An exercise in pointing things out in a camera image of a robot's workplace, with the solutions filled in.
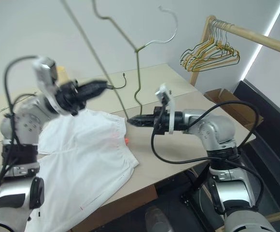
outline table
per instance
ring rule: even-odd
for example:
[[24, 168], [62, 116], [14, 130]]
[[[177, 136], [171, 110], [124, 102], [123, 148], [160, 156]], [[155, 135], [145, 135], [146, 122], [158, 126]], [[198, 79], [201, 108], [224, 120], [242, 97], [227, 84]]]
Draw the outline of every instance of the table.
[[[156, 101], [157, 98], [155, 97], [154, 92], [159, 85], [164, 82], [172, 90], [177, 111], [183, 109], [209, 109], [214, 105], [214, 103], [207, 100], [199, 91], [175, 73], [168, 65], [153, 66], [141, 69], [140, 72], [143, 80], [143, 90], [139, 94], [139, 99], [144, 104], [144, 114], [152, 113], [153, 108], [156, 105], [160, 105], [160, 103]], [[126, 88], [119, 89], [119, 93], [122, 96], [124, 104], [126, 104], [128, 115], [134, 116], [139, 114], [140, 108], [130, 96], [133, 95], [132, 92], [136, 89], [137, 79], [135, 71], [128, 71], [125, 73], [127, 86]], [[121, 73], [113, 74], [111, 75], [111, 78], [116, 79], [115, 77], [119, 77], [120, 75]], [[124, 116], [120, 105], [118, 105], [118, 101], [116, 99], [113, 100], [114, 98], [114, 93], [108, 91], [101, 97], [89, 101], [88, 107], [93, 110], [104, 110], [118, 116]], [[2, 96], [0, 96], [0, 107], [2, 106], [2, 103]], [[216, 109], [214, 113], [217, 115], [229, 116], [222, 109]], [[235, 139], [239, 144], [247, 135], [248, 131], [231, 116], [229, 117], [235, 124]], [[128, 147], [140, 164], [136, 167], [131, 179], [111, 198], [109, 198], [104, 205], [121, 199], [137, 190], [143, 189], [144, 187], [197, 164], [168, 164], [158, 160], [152, 154], [150, 147], [152, 128], [136, 128], [127, 124], [126, 131], [126, 138], [129, 138]], [[170, 160], [186, 160], [206, 156], [206, 151], [204, 150], [201, 141], [196, 136], [182, 134], [179, 131], [175, 131], [173, 135], [166, 134], [164, 136], [156, 136], [155, 148], [161, 156]]]

